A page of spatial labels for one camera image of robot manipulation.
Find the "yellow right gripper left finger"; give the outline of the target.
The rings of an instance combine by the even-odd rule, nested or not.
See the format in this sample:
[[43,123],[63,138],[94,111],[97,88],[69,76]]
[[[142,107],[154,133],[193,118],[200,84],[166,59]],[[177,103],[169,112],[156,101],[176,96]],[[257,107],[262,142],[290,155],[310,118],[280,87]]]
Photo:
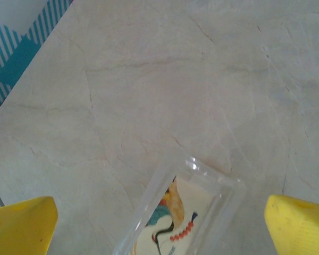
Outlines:
[[46,254],[57,220],[49,196],[0,207],[0,254]]

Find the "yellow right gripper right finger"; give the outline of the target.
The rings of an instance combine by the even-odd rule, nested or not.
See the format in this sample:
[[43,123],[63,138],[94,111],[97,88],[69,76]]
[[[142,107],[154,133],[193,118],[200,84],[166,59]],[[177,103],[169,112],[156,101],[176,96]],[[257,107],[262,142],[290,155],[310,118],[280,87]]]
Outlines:
[[319,204],[271,195],[264,219],[277,254],[319,254]]

